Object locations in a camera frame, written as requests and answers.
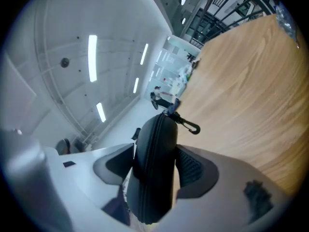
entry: person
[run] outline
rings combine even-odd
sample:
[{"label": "person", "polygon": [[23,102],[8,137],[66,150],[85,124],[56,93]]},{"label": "person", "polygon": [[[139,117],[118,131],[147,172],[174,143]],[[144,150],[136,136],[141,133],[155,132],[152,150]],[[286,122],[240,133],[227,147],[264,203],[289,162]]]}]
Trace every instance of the person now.
[{"label": "person", "polygon": [[173,96],[173,95],[171,95],[171,94],[169,94],[167,92],[160,92],[160,88],[161,87],[159,87],[159,86],[155,86],[154,88],[155,89],[153,91],[153,93],[154,93],[153,100],[155,101],[155,103],[157,103],[157,105],[163,106],[165,108],[170,107],[172,105],[172,103],[170,103],[170,102],[166,101],[165,99],[163,99],[161,97],[161,94],[162,95],[169,95],[169,96]]}]

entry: black zippered case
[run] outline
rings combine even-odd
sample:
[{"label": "black zippered case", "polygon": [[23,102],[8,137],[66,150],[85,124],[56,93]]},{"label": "black zippered case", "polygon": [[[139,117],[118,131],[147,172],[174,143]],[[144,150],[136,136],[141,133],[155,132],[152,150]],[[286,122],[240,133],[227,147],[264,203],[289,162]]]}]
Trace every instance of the black zippered case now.
[{"label": "black zippered case", "polygon": [[126,200],[142,223],[158,222],[172,206],[177,134],[177,124],[164,114],[139,133]]}]

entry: wood grain surface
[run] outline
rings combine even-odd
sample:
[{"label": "wood grain surface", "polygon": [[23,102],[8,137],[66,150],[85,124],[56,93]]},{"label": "wood grain surface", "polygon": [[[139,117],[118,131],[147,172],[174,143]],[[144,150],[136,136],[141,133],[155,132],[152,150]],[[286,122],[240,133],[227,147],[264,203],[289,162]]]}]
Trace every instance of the wood grain surface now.
[{"label": "wood grain surface", "polygon": [[294,194],[309,163],[309,57],[269,15],[207,42],[183,93],[178,143],[244,160]]}]

